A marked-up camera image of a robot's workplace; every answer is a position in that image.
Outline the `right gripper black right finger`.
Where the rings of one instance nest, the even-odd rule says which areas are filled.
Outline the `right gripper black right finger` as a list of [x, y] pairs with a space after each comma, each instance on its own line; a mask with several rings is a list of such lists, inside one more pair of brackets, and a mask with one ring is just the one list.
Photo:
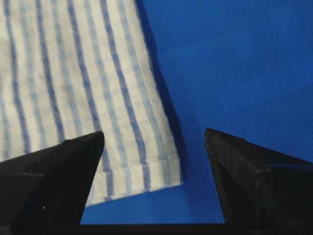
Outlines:
[[227, 225], [255, 234], [312, 234], [312, 163], [215, 129], [204, 135]]

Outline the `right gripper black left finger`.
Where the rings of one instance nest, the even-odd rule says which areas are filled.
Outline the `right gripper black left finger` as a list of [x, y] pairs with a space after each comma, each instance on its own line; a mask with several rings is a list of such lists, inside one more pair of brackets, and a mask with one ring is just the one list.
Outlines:
[[97, 131], [1, 162], [1, 234], [79, 225], [104, 145]]

